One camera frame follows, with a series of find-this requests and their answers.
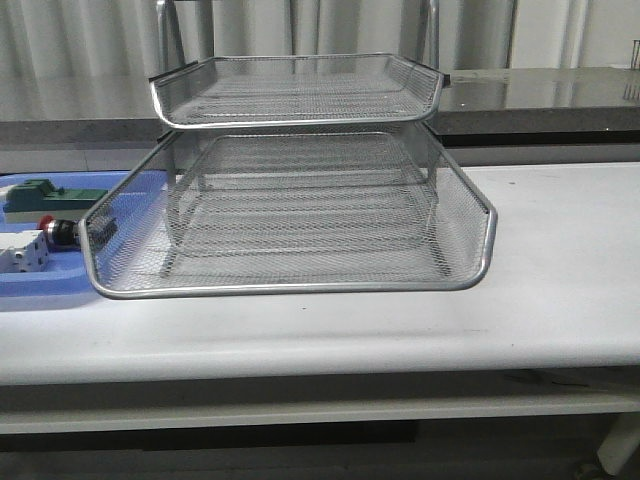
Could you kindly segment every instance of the blue tray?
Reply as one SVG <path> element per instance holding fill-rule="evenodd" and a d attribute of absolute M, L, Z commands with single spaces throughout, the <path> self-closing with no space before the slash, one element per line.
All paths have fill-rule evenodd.
<path fill-rule="evenodd" d="M 32 178 L 48 178 L 56 187 L 111 189 L 127 172 L 30 173 L 0 177 L 0 187 Z M 0 201 L 0 232 L 21 232 L 37 228 L 35 223 L 5 223 Z M 80 250 L 53 251 L 42 272 L 0 273 L 0 297 L 64 295 L 91 290 Z"/>

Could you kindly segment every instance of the upper tray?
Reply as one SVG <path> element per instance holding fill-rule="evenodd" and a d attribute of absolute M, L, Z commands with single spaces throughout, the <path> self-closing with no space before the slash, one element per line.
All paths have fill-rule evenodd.
<path fill-rule="evenodd" d="M 421 120 L 443 75 L 390 54 L 209 58 L 151 79 L 175 129 Z"/>

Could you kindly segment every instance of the desk organizer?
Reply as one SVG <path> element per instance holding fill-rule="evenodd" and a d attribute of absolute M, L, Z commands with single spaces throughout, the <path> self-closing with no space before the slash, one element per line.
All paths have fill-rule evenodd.
<path fill-rule="evenodd" d="M 474 285 L 496 213 L 417 121 L 441 82 L 391 55 L 210 59 L 153 80 L 160 117 L 189 131 L 81 221 L 93 285 L 111 298 Z"/>

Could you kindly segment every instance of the gray countertop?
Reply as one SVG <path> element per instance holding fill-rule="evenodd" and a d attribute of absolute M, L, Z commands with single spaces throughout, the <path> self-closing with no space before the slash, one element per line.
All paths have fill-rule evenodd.
<path fill-rule="evenodd" d="M 640 130 L 640 71 L 465 70 L 431 125 L 441 135 Z M 0 144 L 149 141 L 161 127 L 144 77 L 4 78 Z"/>

